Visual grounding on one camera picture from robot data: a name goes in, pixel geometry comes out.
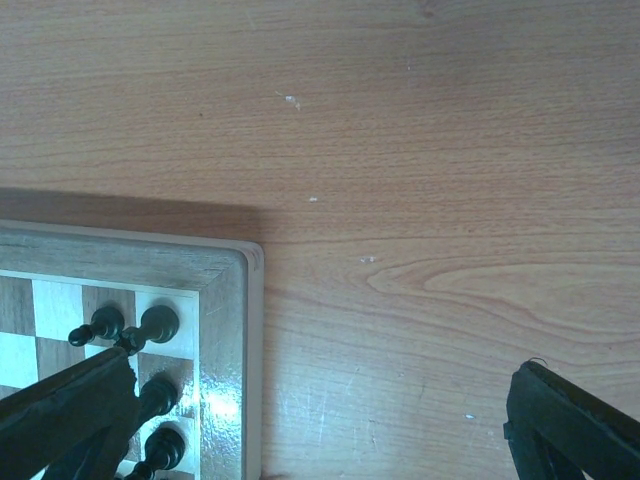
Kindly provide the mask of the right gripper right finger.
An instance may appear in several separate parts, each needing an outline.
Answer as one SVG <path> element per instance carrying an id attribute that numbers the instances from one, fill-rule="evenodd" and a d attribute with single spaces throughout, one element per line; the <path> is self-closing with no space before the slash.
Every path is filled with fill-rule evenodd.
<path id="1" fill-rule="evenodd" d="M 506 411 L 521 479 L 639 477 L 639 422 L 538 362 L 512 375 Z"/>

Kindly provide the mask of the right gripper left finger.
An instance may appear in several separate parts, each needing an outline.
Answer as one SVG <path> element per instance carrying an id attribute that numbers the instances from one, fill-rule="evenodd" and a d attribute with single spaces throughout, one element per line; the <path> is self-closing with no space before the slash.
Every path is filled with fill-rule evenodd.
<path id="1" fill-rule="evenodd" d="M 75 455 L 71 479 L 111 479 L 140 413 L 136 376 L 113 347 L 1 400 L 1 477 L 29 479 Z"/>

